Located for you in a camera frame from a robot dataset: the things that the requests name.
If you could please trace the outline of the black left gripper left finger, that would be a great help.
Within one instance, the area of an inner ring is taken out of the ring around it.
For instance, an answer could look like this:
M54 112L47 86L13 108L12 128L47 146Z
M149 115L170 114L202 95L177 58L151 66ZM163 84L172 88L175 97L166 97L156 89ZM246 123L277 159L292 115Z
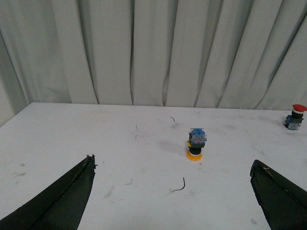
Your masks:
M95 176L95 158L87 156L33 199L0 221L2 230L76 230Z

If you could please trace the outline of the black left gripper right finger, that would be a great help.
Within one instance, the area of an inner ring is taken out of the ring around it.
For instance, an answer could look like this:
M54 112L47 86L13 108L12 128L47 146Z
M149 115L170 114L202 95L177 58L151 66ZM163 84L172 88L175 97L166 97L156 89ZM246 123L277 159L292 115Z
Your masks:
M251 185L272 230L307 228L307 192L271 167L254 160Z

